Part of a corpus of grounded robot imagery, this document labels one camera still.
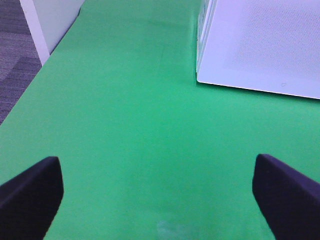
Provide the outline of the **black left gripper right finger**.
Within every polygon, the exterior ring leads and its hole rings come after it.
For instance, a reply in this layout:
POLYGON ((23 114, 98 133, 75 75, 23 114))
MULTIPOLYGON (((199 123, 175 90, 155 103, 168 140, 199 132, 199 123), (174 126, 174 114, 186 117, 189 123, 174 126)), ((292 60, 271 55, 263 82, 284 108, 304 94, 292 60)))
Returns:
POLYGON ((320 238, 318 182, 269 154, 259 154, 252 193, 275 239, 320 238))

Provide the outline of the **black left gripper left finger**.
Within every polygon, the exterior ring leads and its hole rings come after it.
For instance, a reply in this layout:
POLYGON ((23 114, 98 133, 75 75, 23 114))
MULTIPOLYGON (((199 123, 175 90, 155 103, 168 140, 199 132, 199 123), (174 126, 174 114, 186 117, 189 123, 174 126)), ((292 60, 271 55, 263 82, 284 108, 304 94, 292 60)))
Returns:
POLYGON ((49 156, 0 186, 0 238, 42 240, 64 195, 60 160, 49 156))

